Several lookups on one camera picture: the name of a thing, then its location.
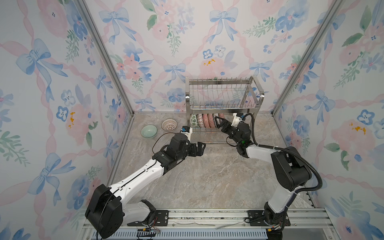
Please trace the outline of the green geometric pattern bowl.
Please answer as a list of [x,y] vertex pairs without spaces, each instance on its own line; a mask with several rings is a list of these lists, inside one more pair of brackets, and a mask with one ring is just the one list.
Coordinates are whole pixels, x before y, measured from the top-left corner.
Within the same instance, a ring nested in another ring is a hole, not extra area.
[[208,114],[208,120],[209,120],[210,128],[215,128],[216,124],[215,124],[215,120],[214,120],[214,115],[213,114]]

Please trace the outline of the green leaf pattern bowl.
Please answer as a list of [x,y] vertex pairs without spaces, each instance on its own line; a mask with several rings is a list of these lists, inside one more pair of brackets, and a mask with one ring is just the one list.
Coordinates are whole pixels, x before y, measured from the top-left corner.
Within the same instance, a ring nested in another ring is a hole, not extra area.
[[199,126],[199,123],[198,123],[198,118],[197,118],[196,114],[192,114],[192,115],[191,115],[191,126],[192,126],[193,128],[199,128],[199,127],[200,127],[200,126]]

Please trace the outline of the steel two-tier dish rack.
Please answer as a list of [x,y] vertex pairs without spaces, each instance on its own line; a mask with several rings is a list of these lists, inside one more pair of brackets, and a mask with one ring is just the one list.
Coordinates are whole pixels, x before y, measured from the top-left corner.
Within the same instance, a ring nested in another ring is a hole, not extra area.
[[226,137],[215,128],[193,128],[192,114],[224,114],[232,122],[233,113],[259,113],[265,99],[265,91],[257,77],[248,78],[186,78],[187,126],[193,129],[191,140],[207,144],[225,144]]

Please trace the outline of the maroon patterned white bowl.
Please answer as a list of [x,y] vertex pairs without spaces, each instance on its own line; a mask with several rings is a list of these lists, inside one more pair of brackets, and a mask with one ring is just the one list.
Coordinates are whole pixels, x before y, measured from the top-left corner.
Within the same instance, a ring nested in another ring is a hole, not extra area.
[[177,126],[178,126],[178,123],[174,119],[166,119],[162,122],[162,125],[161,125],[162,129],[167,132],[172,132],[176,130]]

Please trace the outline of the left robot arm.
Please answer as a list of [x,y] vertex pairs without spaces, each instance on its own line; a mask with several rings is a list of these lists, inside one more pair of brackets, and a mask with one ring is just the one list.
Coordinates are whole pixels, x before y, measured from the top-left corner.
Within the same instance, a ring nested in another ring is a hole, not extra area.
[[156,219],[156,208],[147,200],[129,201],[144,187],[175,168],[187,157],[201,157],[206,144],[191,143],[184,133],[177,133],[139,170],[109,187],[99,185],[93,192],[85,213],[95,228],[96,238],[107,239],[121,226],[137,223],[150,228]]

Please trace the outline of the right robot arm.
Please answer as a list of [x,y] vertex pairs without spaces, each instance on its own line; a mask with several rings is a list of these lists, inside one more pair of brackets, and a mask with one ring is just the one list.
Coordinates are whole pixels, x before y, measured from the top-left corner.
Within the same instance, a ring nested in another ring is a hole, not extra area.
[[323,187],[318,171],[306,161],[293,146],[280,148],[258,144],[255,139],[255,122],[247,124],[245,116],[235,116],[233,122],[215,117],[214,121],[228,139],[235,142],[234,147],[240,156],[271,163],[279,183],[273,196],[265,203],[261,217],[245,219],[247,224],[263,222],[269,233],[281,233],[286,226],[288,208],[301,192],[317,191]]

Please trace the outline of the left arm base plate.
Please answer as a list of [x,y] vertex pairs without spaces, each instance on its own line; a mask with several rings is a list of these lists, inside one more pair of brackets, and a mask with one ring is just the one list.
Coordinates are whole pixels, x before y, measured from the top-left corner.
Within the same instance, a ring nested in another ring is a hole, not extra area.
[[156,210],[148,220],[127,224],[128,227],[166,227],[169,221],[169,210]]

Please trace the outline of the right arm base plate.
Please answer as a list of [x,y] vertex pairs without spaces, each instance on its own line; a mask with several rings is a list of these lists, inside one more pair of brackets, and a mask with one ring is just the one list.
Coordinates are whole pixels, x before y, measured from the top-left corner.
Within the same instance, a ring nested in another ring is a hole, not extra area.
[[269,210],[248,210],[247,214],[248,216],[244,219],[244,222],[253,227],[278,228],[282,225],[285,227],[291,225],[290,219],[285,212],[275,214]]

